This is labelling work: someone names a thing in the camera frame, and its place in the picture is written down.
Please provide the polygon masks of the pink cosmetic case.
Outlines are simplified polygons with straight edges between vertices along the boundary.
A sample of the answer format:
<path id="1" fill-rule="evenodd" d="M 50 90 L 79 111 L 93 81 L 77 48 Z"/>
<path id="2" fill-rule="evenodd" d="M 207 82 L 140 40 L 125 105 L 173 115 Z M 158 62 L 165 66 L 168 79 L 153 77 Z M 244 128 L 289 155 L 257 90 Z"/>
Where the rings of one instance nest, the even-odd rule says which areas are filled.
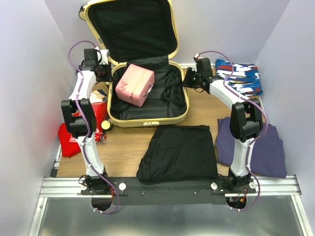
<path id="1" fill-rule="evenodd" d="M 154 83 L 154 71 L 131 64 L 116 85 L 115 92 L 120 100 L 142 107 Z"/>

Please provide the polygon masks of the cream yellow suitcase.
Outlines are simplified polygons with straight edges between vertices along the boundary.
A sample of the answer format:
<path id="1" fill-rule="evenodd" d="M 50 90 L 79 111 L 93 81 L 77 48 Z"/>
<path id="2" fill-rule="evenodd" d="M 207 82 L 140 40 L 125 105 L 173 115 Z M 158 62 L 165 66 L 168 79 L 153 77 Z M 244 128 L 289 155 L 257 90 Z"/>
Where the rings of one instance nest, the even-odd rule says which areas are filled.
<path id="1" fill-rule="evenodd" d="M 189 93 L 182 86 L 184 72 L 172 58 L 179 50 L 172 2 L 169 0 L 91 0 L 81 6 L 101 49 L 108 50 L 108 117 L 113 126 L 148 127 L 182 122 L 189 110 Z M 155 83 L 141 107 L 118 98 L 116 90 L 128 66 L 151 70 Z"/>

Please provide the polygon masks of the black garment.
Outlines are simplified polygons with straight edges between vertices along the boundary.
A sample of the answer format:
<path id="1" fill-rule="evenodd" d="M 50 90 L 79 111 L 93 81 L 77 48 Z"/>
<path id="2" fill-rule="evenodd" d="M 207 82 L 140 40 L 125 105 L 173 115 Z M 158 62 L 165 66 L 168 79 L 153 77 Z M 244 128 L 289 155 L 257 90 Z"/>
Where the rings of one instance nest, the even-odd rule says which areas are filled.
<path id="1" fill-rule="evenodd" d="M 159 126 L 142 157 L 140 181 L 176 181 L 216 178 L 217 161 L 210 127 Z"/>

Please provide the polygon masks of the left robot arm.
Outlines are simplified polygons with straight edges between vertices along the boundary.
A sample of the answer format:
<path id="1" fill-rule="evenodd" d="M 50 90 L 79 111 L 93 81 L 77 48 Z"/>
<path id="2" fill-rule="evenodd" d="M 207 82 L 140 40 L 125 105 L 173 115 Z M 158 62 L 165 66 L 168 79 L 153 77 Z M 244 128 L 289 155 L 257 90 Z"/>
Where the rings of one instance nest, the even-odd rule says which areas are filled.
<path id="1" fill-rule="evenodd" d="M 95 141 L 97 122 L 90 101 L 94 84 L 106 72 L 101 62 L 102 51 L 98 48 L 85 49 L 83 61 L 75 66 L 77 81 L 73 92 L 61 102 L 66 129 L 83 155 L 86 174 L 82 185 L 85 191 L 95 195 L 115 192 L 98 154 Z"/>

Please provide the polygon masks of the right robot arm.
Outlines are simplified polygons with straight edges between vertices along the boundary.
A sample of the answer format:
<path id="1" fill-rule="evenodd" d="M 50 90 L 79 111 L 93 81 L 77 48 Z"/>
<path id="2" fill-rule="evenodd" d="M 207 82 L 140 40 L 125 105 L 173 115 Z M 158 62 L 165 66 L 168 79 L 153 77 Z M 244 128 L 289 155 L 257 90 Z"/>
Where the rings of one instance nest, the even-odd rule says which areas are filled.
<path id="1" fill-rule="evenodd" d="M 262 108 L 258 99 L 238 93 L 220 76 L 214 76 L 209 58 L 194 57 L 195 68 L 187 69 L 183 86 L 201 89 L 218 98 L 230 110 L 230 132 L 234 138 L 233 161 L 228 175 L 220 177 L 223 188 L 236 193 L 251 182 L 253 146 L 263 129 Z"/>

